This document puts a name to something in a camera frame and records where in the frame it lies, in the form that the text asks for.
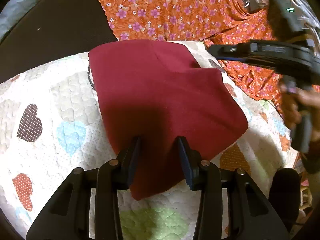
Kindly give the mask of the orange floral bedsheet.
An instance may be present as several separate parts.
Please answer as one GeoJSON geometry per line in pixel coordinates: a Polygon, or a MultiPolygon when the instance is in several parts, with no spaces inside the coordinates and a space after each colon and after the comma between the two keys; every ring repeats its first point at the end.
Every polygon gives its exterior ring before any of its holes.
{"type": "Polygon", "coordinates": [[[248,12],[242,0],[98,0],[118,40],[238,44],[274,40],[267,9],[248,12]]]}

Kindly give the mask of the maroon red garment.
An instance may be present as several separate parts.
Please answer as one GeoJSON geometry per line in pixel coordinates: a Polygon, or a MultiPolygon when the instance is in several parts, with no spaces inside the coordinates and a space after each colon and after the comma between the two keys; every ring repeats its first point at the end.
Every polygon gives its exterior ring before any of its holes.
{"type": "Polygon", "coordinates": [[[202,68],[179,43],[129,40],[89,51],[89,65],[108,140],[118,153],[142,140],[130,191],[135,200],[184,178],[175,138],[213,159],[248,129],[219,69],[202,68]]]}

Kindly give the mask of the black folded cloth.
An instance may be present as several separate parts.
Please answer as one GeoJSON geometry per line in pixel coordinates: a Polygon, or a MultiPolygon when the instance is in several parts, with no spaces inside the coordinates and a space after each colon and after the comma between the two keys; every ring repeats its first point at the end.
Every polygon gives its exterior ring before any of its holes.
{"type": "Polygon", "coordinates": [[[42,0],[1,41],[1,82],[113,41],[98,0],[42,0]]]}

